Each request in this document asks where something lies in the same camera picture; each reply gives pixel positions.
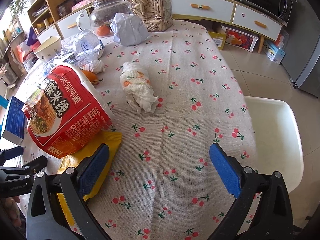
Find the blue box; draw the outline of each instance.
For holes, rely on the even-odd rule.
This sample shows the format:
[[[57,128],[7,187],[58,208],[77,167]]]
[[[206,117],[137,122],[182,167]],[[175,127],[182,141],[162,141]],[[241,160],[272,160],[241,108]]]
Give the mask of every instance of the blue box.
[[[272,62],[277,64],[280,64],[285,55],[285,52],[282,49],[279,49],[272,41],[269,40],[264,40],[263,51]]]
[[[1,137],[19,145],[24,138],[26,116],[22,112],[24,103],[12,96],[5,111]]]

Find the jar of sunflower seeds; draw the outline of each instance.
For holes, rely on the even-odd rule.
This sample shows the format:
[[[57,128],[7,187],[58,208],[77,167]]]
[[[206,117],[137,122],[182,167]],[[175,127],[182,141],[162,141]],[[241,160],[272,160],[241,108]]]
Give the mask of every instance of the jar of sunflower seeds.
[[[171,0],[131,0],[131,5],[149,32],[163,32],[173,24]]]

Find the screw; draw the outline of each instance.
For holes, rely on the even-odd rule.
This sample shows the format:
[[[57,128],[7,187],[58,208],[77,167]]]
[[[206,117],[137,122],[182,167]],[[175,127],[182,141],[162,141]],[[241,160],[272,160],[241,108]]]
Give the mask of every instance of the screw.
[[[69,168],[67,168],[66,173],[67,173],[67,174],[71,174],[71,173],[73,173],[74,171],[75,171],[75,168],[69,167]]]
[[[280,173],[279,171],[276,171],[276,172],[275,172],[275,176],[276,176],[277,178],[281,178],[281,173]]]
[[[41,178],[43,175],[44,175],[44,172],[43,171],[39,171],[38,174],[37,174],[37,177]]]
[[[245,167],[244,172],[250,174],[252,173],[252,169],[250,167]]]

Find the used paper towel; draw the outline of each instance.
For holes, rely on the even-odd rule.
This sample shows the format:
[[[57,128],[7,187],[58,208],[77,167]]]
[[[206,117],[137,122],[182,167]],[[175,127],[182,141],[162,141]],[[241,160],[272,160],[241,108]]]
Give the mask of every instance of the used paper towel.
[[[135,62],[124,63],[120,82],[127,102],[133,110],[138,114],[141,113],[141,109],[149,113],[155,112],[158,97],[154,96],[148,71],[144,66]]]
[[[141,19],[134,14],[116,13],[110,28],[115,34],[113,41],[123,46],[140,44],[149,36]]]

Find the wooden drawer handle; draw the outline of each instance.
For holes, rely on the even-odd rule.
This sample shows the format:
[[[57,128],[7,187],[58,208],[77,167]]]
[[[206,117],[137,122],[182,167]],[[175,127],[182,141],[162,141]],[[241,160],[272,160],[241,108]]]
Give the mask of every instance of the wooden drawer handle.
[[[68,29],[71,29],[71,28],[74,28],[74,27],[77,27],[77,23],[74,23],[74,24],[68,26]]]
[[[210,6],[201,5],[201,4],[191,3],[191,7],[192,8],[197,8],[197,9],[203,9],[203,10],[210,10]]]
[[[255,23],[256,25],[258,25],[259,27],[261,27],[261,28],[264,28],[264,29],[267,28],[267,26],[266,26],[265,24],[261,23],[261,22],[254,21],[254,23]]]

